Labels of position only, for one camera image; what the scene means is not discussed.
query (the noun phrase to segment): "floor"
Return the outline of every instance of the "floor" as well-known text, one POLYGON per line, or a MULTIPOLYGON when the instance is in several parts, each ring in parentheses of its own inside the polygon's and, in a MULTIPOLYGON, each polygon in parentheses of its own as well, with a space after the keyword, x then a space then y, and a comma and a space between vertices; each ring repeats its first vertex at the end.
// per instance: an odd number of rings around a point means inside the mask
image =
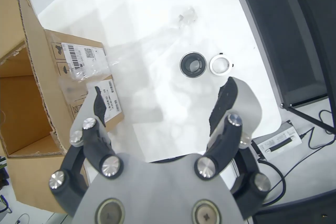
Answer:
MULTIPOLYGON (((39 0, 38 5, 35 6, 36 13, 41 12, 46 6, 48 6, 53 0, 39 0)), ((264 58, 266 69, 268 70, 271 83, 273 85, 275 95, 279 99, 277 94, 276 86, 270 68, 265 56, 265 53, 261 47, 260 38, 253 24, 251 14, 247 9, 245 0, 240 0, 247 18, 250 22, 252 31, 255 35, 257 44, 259 46, 260 52, 264 58)), ((323 100, 312 105, 305 106, 301 108, 301 111, 317 118, 318 112, 322 109, 329 110, 328 100, 323 100)), ((312 127, 312 124, 285 111, 280 110, 281 117, 283 121, 291 120, 297 129, 299 134, 304 133, 312 127)), ((324 121, 328 124, 332 124, 331 117, 328 114, 323 115, 324 121)), ((313 144, 319 145, 330 140, 330 136, 326 135, 322 129, 316 128, 315 135, 313 139, 313 144)), ((299 160, 310 154, 312 151, 307 147, 308 136, 303 139, 303 144, 282 154, 278 158, 274 159, 274 163, 283 173, 287 171, 299 160)), ((322 149, 320 152, 316 153, 305 162, 300 164, 287 178, 287 193, 282 198, 279 203, 288 202, 292 200, 298 200, 301 198, 309 197, 315 194, 319 194, 325 191, 336 188, 336 180, 333 178, 336 176, 336 162, 334 160, 336 155, 335 146, 328 146, 322 149)), ((272 181, 272 184, 278 182, 279 177, 274 173, 272 169, 269 169, 265 165, 260 165, 260 169, 264 172, 272 181)), ((270 199, 276 197, 281 192, 281 186, 279 185, 270 194, 270 199)), ((16 219, 22 214, 27 212, 30 215, 30 223, 45 223, 52 213, 47 211, 42 211, 30 206, 26 206, 15 201, 15 196, 11 187, 5 187, 1 190, 1 194, 5 195, 9 201, 11 208, 13 210, 12 214, 5 216, 1 223, 15 223, 16 219)))

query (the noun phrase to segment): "metal screw cap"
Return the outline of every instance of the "metal screw cap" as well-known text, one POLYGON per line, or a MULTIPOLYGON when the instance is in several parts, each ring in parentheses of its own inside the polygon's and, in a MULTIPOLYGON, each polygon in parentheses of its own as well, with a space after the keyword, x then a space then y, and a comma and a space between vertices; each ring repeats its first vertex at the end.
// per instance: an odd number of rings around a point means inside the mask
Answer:
POLYGON ((105 200, 97 209, 96 222, 99 224, 122 224, 125 219, 125 208, 118 199, 105 200))
POLYGON ((120 169, 120 159, 117 156, 110 156, 104 160, 102 165, 102 173, 106 177, 112 177, 118 173, 120 169))
POLYGON ((74 131, 72 135, 70 135, 70 143, 80 142, 82 140, 82 136, 83 136, 83 131, 81 130, 74 131))
POLYGON ((51 189, 59 188, 64 182, 64 172, 62 170, 56 171, 51 175, 49 180, 49 187, 51 189))
POLYGON ((229 114, 228 121, 230 124, 236 127, 240 127, 243 124, 243 120, 240 118, 238 114, 229 114))
POLYGON ((204 178, 212 178, 216 173, 215 164, 208 157, 200 157, 197 160, 197 170, 204 178))
POLYGON ((86 118, 83 122, 83 129, 92 128, 96 124, 96 119, 89 117, 86 118))
POLYGON ((258 188, 259 191, 270 191, 271 190, 271 182, 266 175, 262 173, 257 173, 254 177, 254 184, 258 188))
POLYGON ((209 200, 198 201, 192 210, 194 224, 219 224, 220 216, 218 208, 209 200))

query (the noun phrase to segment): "cardboard box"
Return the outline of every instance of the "cardboard box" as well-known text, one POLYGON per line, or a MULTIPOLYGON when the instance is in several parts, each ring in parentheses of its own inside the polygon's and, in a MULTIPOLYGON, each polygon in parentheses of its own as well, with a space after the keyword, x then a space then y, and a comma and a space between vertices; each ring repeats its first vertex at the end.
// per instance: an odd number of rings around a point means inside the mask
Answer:
MULTIPOLYGON (((69 71, 61 71, 68 66, 61 43, 102 44, 44 30, 29 0, 0 0, 0 11, 0 136, 13 189, 22 203, 63 212, 48 181, 70 147, 70 128, 85 93, 70 104, 64 98, 59 78, 69 71)), ((123 117, 120 110, 107 130, 123 117)))

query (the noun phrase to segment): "white tabletop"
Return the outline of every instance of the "white tabletop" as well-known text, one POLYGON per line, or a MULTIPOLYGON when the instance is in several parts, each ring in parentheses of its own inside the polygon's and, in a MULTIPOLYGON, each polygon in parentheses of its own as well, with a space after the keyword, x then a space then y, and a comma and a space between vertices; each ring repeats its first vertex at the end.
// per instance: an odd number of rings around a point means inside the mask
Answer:
POLYGON ((155 161, 205 150, 209 116, 228 77, 209 69, 199 78, 185 77, 179 62, 190 51, 200 52, 208 63, 220 52, 231 58, 230 75, 251 87, 263 110, 254 137, 280 126, 270 81, 238 0, 55 0, 39 19, 47 29, 103 42, 114 54, 109 62, 119 61, 111 71, 125 120, 111 133, 116 152, 155 161), (172 36, 171 23, 189 6, 197 21, 172 36), (116 57, 113 50, 123 52, 116 57))

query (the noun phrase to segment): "black shelf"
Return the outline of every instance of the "black shelf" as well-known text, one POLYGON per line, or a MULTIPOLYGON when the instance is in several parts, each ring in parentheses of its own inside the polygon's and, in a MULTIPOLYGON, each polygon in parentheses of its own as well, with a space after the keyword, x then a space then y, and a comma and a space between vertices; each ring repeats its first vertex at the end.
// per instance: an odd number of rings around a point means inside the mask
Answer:
POLYGON ((246 0, 264 45, 282 107, 336 134, 295 108, 329 98, 336 121, 336 0, 246 0))

